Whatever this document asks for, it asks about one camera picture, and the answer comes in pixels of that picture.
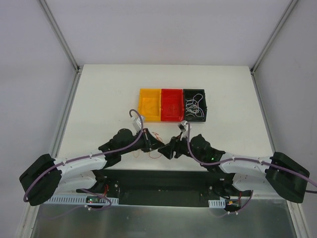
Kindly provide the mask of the right aluminium table rail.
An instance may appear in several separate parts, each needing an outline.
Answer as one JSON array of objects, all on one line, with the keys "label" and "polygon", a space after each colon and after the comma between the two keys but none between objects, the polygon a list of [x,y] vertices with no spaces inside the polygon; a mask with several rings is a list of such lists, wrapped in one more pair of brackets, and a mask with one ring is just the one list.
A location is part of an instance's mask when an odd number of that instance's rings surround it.
[{"label": "right aluminium table rail", "polygon": [[266,132],[267,132],[267,135],[268,135],[270,147],[271,147],[271,149],[272,149],[272,151],[274,153],[275,152],[279,152],[279,150],[277,149],[276,144],[274,142],[273,136],[272,136],[272,130],[270,128],[269,121],[268,121],[268,113],[267,113],[267,111],[265,109],[264,100],[263,100],[263,97],[262,97],[262,94],[261,94],[261,91],[260,91],[260,87],[259,87],[259,85],[257,83],[256,78],[255,78],[255,73],[251,71],[250,74],[251,74],[252,82],[253,82],[253,85],[254,85],[254,88],[255,88],[255,92],[256,92],[256,95],[257,95],[257,98],[258,98],[258,102],[259,102],[259,106],[260,106],[260,109],[261,109],[261,113],[262,113],[262,116],[263,116],[265,129],[266,129]]}]

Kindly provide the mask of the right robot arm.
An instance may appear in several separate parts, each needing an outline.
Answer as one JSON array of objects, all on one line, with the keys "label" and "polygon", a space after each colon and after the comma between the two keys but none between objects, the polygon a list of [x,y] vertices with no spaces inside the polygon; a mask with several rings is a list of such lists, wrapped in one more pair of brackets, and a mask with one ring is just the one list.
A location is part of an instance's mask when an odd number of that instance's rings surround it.
[{"label": "right robot arm", "polygon": [[191,157],[211,173],[225,173],[230,179],[221,183],[227,195],[239,191],[276,192],[285,200],[302,203],[310,173],[281,152],[268,157],[243,157],[211,147],[201,134],[191,140],[173,137],[158,151],[168,159]]}]

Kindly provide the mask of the left aluminium table rail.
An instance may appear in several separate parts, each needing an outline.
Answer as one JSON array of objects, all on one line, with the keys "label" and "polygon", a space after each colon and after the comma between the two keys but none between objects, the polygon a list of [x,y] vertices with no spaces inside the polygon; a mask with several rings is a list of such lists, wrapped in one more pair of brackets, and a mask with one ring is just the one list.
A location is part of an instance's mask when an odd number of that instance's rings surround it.
[{"label": "left aluminium table rail", "polygon": [[[71,107],[72,107],[75,94],[77,91],[77,87],[79,84],[79,80],[82,74],[82,70],[83,70],[83,66],[79,67],[79,69],[75,73],[70,90],[67,94],[66,103],[62,110],[61,118],[58,123],[56,134],[54,136],[53,145],[49,152],[54,157],[56,157],[59,154],[59,150],[61,147],[65,129],[67,126],[68,118],[70,115]],[[17,234],[15,235],[16,238],[30,238],[31,237],[39,209],[40,209],[40,205],[31,206],[29,203],[27,203],[23,216],[22,216],[22,220],[17,230]]]}]

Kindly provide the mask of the left aluminium frame post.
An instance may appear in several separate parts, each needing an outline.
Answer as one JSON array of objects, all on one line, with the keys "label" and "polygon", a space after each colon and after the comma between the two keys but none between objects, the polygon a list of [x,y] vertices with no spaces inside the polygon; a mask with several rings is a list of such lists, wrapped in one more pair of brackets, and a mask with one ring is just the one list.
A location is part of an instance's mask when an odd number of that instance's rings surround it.
[{"label": "left aluminium frame post", "polygon": [[81,72],[81,66],[78,64],[77,60],[74,57],[74,54],[68,45],[59,25],[58,22],[56,21],[53,12],[46,0],[38,0],[37,1],[40,8],[42,9],[51,29],[53,30],[55,37],[57,41],[59,42],[62,50],[64,51],[67,59],[69,60],[70,64],[72,65],[73,69],[75,70],[76,73]]}]

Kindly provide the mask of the aluminium table rail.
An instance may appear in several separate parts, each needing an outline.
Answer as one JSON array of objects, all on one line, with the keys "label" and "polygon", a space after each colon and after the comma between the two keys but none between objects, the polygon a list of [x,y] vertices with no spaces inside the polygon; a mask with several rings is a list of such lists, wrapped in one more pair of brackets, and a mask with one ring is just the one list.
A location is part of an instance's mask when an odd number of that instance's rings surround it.
[{"label": "aluminium table rail", "polygon": [[[82,70],[83,70],[83,66],[79,67],[79,69],[75,73],[70,90],[67,94],[66,103],[62,110],[61,118],[58,123],[56,134],[54,136],[53,145],[49,152],[54,157],[56,157],[59,154],[59,150],[61,147],[65,129],[67,126],[68,118],[70,115],[71,107],[72,107],[75,94],[77,91],[77,87],[79,84],[79,80],[82,74]],[[40,209],[40,205],[31,206],[29,203],[27,203],[23,216],[22,216],[22,220],[17,230],[17,234],[15,235],[16,238],[30,238],[31,237],[39,209]]]},{"label": "aluminium table rail", "polygon": [[254,85],[254,88],[255,88],[255,92],[256,92],[256,95],[257,95],[257,98],[258,98],[258,102],[259,102],[259,106],[260,106],[260,109],[261,109],[261,113],[262,113],[262,116],[263,116],[265,129],[266,129],[266,132],[267,132],[267,135],[268,135],[270,147],[271,147],[271,149],[272,149],[272,151],[274,153],[275,152],[279,152],[279,150],[277,149],[276,144],[274,142],[273,136],[272,136],[272,130],[270,128],[269,121],[268,121],[268,113],[267,113],[267,111],[265,109],[264,100],[263,100],[263,97],[262,97],[262,94],[261,94],[261,91],[260,91],[260,87],[259,87],[259,85],[257,83],[256,78],[255,78],[255,73],[251,71],[250,74],[251,74],[252,82],[253,82],[253,85]]}]

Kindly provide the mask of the yellow plastic bin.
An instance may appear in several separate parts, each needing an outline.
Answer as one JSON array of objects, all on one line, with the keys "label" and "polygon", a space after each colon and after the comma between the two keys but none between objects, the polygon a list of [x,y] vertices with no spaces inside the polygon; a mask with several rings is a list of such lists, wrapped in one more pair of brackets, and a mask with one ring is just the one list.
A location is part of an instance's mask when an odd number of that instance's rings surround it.
[{"label": "yellow plastic bin", "polygon": [[138,112],[147,122],[161,121],[161,89],[141,88]]}]

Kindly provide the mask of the black plastic bin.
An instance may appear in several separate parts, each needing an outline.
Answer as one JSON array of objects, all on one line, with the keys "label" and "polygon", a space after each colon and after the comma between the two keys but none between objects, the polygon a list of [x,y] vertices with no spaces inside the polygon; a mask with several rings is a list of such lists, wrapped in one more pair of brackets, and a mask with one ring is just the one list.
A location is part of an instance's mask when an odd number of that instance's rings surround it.
[{"label": "black plastic bin", "polygon": [[204,89],[183,89],[184,119],[189,122],[205,122],[207,104]]}]

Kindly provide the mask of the right aluminium frame post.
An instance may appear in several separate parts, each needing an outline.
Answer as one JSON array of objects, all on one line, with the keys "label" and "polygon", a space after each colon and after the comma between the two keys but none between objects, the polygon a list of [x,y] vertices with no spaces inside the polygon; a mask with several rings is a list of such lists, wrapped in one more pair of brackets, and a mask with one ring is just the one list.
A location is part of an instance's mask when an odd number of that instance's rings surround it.
[{"label": "right aluminium frame post", "polygon": [[251,75],[254,75],[257,69],[259,68],[260,64],[264,60],[266,54],[268,53],[270,47],[273,45],[275,39],[277,38],[280,31],[283,29],[284,25],[288,21],[289,17],[291,16],[292,12],[294,11],[295,7],[299,3],[299,0],[290,0],[286,9],[283,11],[281,17],[279,18],[276,26],[274,27],[273,31],[271,32],[269,38],[267,39],[264,47],[262,48],[260,54],[258,55],[256,61],[254,62],[253,66],[250,68]]}]

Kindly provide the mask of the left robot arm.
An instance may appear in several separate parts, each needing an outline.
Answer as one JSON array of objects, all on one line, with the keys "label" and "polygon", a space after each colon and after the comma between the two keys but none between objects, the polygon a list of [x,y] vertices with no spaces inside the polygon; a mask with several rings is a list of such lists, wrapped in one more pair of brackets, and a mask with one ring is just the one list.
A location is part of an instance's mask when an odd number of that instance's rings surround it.
[{"label": "left robot arm", "polygon": [[50,154],[41,155],[19,177],[24,189],[24,202],[37,206],[48,201],[54,194],[68,190],[90,189],[99,193],[105,181],[85,172],[103,170],[121,161],[121,156],[141,150],[144,153],[155,151],[164,143],[154,137],[147,128],[133,134],[129,129],[121,129],[107,143],[98,148],[98,153],[73,159],[53,158]]}]

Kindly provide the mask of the aluminium frame post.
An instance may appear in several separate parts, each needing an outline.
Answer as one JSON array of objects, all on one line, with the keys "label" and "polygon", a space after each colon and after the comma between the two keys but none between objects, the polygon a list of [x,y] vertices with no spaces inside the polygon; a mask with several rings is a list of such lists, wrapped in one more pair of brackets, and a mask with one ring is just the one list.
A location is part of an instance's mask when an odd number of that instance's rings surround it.
[{"label": "aluminium frame post", "polygon": [[56,21],[53,12],[46,0],[38,0],[37,1],[40,8],[42,9],[51,29],[53,30],[55,37],[57,41],[59,42],[62,50],[64,51],[67,59],[69,60],[70,64],[72,65],[73,69],[75,70],[76,73],[81,72],[81,66],[78,64],[77,60],[74,57],[74,54],[68,45],[59,25],[58,22]]},{"label": "aluminium frame post", "polygon": [[251,75],[254,75],[257,69],[259,68],[260,64],[264,60],[266,54],[268,53],[270,47],[273,45],[275,39],[277,38],[280,31],[283,29],[284,25],[288,21],[289,17],[291,16],[292,12],[294,11],[295,7],[299,3],[299,0],[290,0],[286,9],[283,11],[281,17],[279,18],[276,26],[274,27],[273,31],[271,32],[269,38],[267,39],[264,47],[262,48],[260,54],[258,55],[256,61],[254,62],[253,66],[250,68]]}]

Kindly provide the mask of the red plastic bin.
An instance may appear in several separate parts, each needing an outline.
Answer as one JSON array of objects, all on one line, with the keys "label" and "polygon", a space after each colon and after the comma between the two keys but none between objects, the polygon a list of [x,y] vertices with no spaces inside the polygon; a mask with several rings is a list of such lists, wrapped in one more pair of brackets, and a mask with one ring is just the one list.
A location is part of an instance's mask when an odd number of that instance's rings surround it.
[{"label": "red plastic bin", "polygon": [[181,122],[184,119],[182,89],[161,90],[161,121]]}]

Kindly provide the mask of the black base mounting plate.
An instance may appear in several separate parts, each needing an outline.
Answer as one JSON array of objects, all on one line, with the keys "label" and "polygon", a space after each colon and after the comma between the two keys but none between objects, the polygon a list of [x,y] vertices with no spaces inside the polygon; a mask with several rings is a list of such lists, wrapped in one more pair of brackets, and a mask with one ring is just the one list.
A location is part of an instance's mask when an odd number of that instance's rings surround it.
[{"label": "black base mounting plate", "polygon": [[208,171],[101,170],[94,171],[93,193],[106,193],[120,205],[207,207],[209,200],[250,196],[231,183],[233,175]]}]

